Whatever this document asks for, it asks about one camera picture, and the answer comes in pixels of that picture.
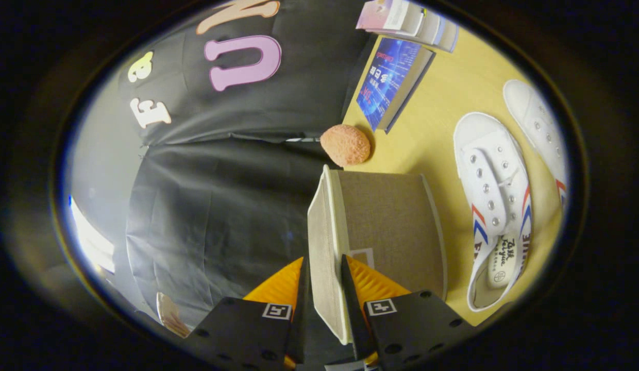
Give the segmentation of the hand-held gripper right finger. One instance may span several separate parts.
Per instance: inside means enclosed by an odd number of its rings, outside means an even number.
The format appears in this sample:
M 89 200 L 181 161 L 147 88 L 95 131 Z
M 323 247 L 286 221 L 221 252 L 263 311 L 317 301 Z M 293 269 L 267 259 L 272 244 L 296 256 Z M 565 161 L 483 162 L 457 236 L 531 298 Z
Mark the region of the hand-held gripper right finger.
M 341 280 L 355 357 L 378 370 L 428 370 L 477 333 L 432 291 L 411 292 L 348 255 Z

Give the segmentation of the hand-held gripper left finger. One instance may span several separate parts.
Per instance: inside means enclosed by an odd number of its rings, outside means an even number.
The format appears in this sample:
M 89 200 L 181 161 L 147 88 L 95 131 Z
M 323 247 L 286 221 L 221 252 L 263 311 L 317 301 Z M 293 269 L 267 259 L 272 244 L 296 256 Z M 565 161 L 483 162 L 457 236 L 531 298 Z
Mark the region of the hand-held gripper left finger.
M 183 341 L 220 370 L 294 370 L 305 361 L 309 263 L 299 258 L 244 298 L 225 297 Z

